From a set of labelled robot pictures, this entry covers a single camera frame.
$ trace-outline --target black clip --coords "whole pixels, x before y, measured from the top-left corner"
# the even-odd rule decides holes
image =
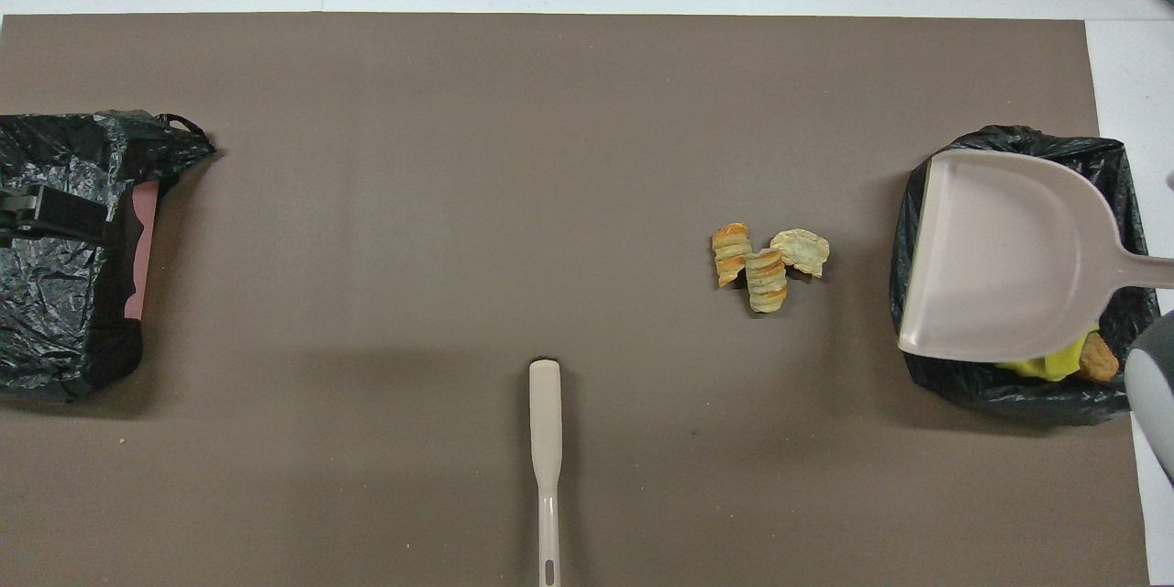
[[[106,232],[106,211],[101,203],[43,184],[0,189],[0,248],[8,248],[14,238],[43,237],[99,244]]]

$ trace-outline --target plastic bag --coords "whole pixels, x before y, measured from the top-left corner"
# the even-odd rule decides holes
[[[46,184],[108,210],[100,245],[18,238],[0,248],[0,393],[72,400],[139,366],[140,322],[126,316],[143,231],[134,187],[161,181],[163,190],[214,151],[175,115],[0,115],[0,185]]]
[[[1120,141],[1058,139],[1027,127],[986,127],[960,136],[943,151],[945,149],[1023,153],[1045,157],[1081,174],[1108,201],[1121,244],[1131,252],[1146,254],[1133,177]],[[898,331],[913,245],[917,244],[927,170],[929,160],[910,174],[897,216],[889,305],[893,328]],[[1100,332],[1122,365],[1129,345],[1158,316],[1158,297],[1152,289],[1126,288],[1113,295],[1100,317]],[[1098,385],[1071,377],[1050,383],[1020,377],[990,363],[939,360],[910,353],[905,353],[905,365],[913,383],[954,404],[1044,425],[1095,425],[1129,410],[1120,372],[1107,385]]]

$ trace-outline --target dustpan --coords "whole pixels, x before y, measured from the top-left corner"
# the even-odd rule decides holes
[[[1174,261],[1127,252],[1080,174],[951,149],[930,162],[898,346],[952,360],[1037,358],[1086,333],[1129,285],[1174,288]]]

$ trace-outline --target black garbage bag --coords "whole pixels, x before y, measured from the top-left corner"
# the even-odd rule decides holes
[[[143,231],[134,187],[160,181],[163,191],[214,151],[204,131],[176,115],[0,115],[0,187],[79,195],[101,203],[108,221],[96,243],[0,245],[0,393],[72,400],[139,366],[140,322],[126,316]]]
[[[1074,170],[1088,178],[1108,201],[1116,218],[1121,244],[1131,252],[1146,254],[1133,177],[1120,141],[1091,136],[1059,139],[1027,127],[986,127],[960,136],[942,151],[945,149],[1023,153],[1045,157]],[[930,161],[926,160],[910,174],[897,216],[889,305],[898,332],[913,248],[917,244],[929,166]],[[1113,295],[1100,317],[1100,333],[1124,364],[1129,345],[1158,316],[1154,290],[1121,289]],[[954,404],[1043,425],[1095,425],[1118,418],[1129,410],[1121,373],[1102,386],[1071,377],[1051,383],[1020,377],[990,363],[939,360],[910,353],[905,353],[905,365],[913,383]]]

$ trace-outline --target dustpan handle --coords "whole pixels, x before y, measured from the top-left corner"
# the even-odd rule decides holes
[[[1119,270],[1124,286],[1174,289],[1174,259],[1142,257],[1132,252],[1127,252],[1127,257]]]

